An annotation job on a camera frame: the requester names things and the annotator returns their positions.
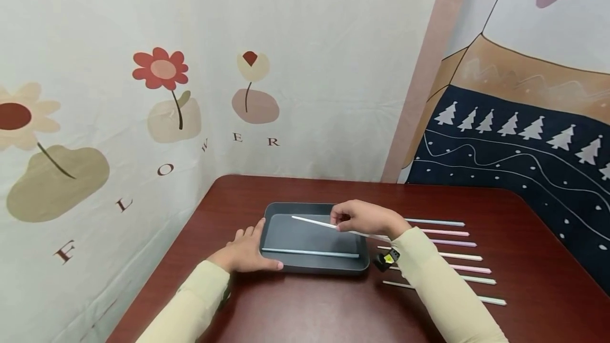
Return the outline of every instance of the long sleeve shirt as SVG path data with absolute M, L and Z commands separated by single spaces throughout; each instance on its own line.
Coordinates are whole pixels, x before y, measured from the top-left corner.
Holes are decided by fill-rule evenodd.
M 470 286 L 447 264 L 419 228 L 392 242 L 402 276 L 416 288 L 447 343 L 508 342 Z M 192 343 L 208 327 L 229 282 L 229 274 L 204 261 L 146 328 L 137 343 Z

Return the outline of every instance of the navy blue panel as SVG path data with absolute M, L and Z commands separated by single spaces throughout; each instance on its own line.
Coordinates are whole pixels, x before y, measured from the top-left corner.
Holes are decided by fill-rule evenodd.
M 453 125 L 439 125 L 434 119 L 453 102 Z M 472 128 L 462 130 L 459 126 L 475 106 Z M 492 109 L 492 130 L 476 130 Z M 498 130 L 515 112 L 516 134 L 502 136 Z M 541 115 L 541 139 L 518 135 Z M 571 125 L 569 151 L 547 143 Z M 575 154 L 599 135 L 603 138 L 593 156 L 595 164 L 581 163 Z M 449 86 L 426 127 L 408 182 L 500 187 L 517 193 L 610 294 L 610 178 L 603 180 L 599 171 L 608 163 L 606 123 Z

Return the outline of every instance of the wooden table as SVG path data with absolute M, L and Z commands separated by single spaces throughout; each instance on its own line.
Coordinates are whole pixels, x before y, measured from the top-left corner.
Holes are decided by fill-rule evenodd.
M 500 189 L 335 182 L 230 175 L 219 178 L 109 338 L 134 342 L 197 263 L 238 228 L 254 225 L 272 202 L 337 203 L 352 198 L 411 218 L 459 220 L 495 286 L 479 295 L 505 299 L 487 306 L 511 343 L 609 342 L 610 299 L 523 200 Z M 372 253 L 375 241 L 369 240 Z M 463 260 L 451 263 L 466 264 Z M 237 276 L 230 302 L 201 339 L 230 343 L 443 342 L 400 273 L 371 267 L 363 278 L 290 274 Z

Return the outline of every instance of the red flower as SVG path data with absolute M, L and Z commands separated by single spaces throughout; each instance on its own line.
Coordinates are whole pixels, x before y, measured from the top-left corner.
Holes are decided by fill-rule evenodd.
M 176 90 L 176 83 L 185 84 L 189 78 L 184 74 L 189 69 L 188 65 L 183 64 L 184 54 L 175 51 L 172 57 L 163 48 L 155 48 L 152 55 L 138 52 L 133 55 L 133 60 L 141 66 L 133 71 L 133 78 L 145 79 L 148 89 L 157 89 L 161 85 L 168 90 Z

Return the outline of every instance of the flower stem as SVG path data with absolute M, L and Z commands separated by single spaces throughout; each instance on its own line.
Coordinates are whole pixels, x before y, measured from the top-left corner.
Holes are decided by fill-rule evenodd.
M 40 142 L 38 142 L 37 145 L 38 145 L 40 151 L 42 151 L 42 154 L 47 155 L 47 158 L 49 158 L 49 160 L 55 165 L 55 167 L 57 167 L 58 170 L 61 171 L 62 174 L 66 175 L 68 178 L 76 179 L 72 175 L 68 174 L 63 168 L 61 168 L 61 166 L 59 164 L 57 164 L 57 162 L 55 162 L 55 160 L 53 158 L 51 158 L 51 155 L 49 155 L 49 153 L 44 149 L 44 147 L 42 147 Z
M 246 113 L 248 113 L 248 92 L 250 91 L 250 86 L 252 86 L 252 82 L 250 82 L 248 84 L 248 89 L 246 89 L 246 98 L 245 98 L 245 102 L 246 102 Z
M 176 93 L 174 93 L 174 91 L 171 91 L 172 95 L 174 96 L 174 102 L 176 102 L 176 107 L 178 108 L 178 118 L 180 118 L 180 124 L 178 125 L 178 128 L 180 130 L 182 130 L 182 111 L 180 110 L 180 105 L 178 104 L 178 99 L 176 98 Z

